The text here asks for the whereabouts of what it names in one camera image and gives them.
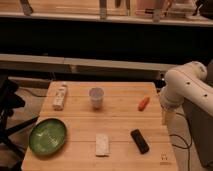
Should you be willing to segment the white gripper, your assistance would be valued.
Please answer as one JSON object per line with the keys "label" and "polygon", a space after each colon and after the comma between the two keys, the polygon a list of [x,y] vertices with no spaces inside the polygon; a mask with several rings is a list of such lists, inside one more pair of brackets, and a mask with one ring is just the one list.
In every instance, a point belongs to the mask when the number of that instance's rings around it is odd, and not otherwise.
{"label": "white gripper", "polygon": [[168,125],[175,116],[175,110],[172,108],[162,108],[162,124]]}

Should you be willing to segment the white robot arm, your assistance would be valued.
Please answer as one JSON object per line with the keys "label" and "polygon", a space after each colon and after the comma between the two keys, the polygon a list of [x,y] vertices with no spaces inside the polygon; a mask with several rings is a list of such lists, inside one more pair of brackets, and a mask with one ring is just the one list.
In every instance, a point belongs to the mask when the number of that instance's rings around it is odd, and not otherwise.
{"label": "white robot arm", "polygon": [[213,87],[205,83],[207,67],[192,61],[169,69],[164,80],[166,85],[159,93],[162,107],[162,124],[167,125],[174,117],[174,110],[187,99],[213,116]]}

